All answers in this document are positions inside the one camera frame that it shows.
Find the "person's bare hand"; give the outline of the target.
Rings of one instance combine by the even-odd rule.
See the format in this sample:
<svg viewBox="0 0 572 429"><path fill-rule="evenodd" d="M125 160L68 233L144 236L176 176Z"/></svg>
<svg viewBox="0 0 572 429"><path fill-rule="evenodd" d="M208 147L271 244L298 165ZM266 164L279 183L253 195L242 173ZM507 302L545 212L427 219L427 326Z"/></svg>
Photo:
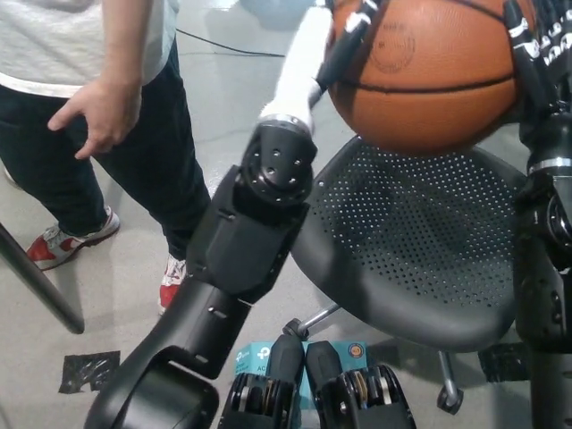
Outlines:
<svg viewBox="0 0 572 429"><path fill-rule="evenodd" d="M141 106L141 81L102 75L80 88L48 121L48 129L61 130L82 115L88 125L78 159L110 151L134 128Z"/></svg>

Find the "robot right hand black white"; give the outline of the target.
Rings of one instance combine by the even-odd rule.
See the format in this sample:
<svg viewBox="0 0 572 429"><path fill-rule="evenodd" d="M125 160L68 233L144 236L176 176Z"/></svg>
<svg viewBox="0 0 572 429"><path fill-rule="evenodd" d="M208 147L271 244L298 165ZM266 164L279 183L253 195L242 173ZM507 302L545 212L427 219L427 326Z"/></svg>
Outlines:
<svg viewBox="0 0 572 429"><path fill-rule="evenodd" d="M524 100L519 138L527 172L571 165L571 3L534 1L532 27L517 1L503 4L513 64Z"/></svg>

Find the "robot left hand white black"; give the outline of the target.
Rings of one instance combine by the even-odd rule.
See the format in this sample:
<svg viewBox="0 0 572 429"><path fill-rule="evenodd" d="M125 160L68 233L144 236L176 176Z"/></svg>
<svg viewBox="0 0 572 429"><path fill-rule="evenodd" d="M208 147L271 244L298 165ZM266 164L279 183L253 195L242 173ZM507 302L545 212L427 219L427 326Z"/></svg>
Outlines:
<svg viewBox="0 0 572 429"><path fill-rule="evenodd" d="M258 122L286 122L312 136L312 110L326 90L340 80L380 14L379 1L360 1L339 36L333 35L333 3L316 1L303 16L282 64L273 99Z"/></svg>

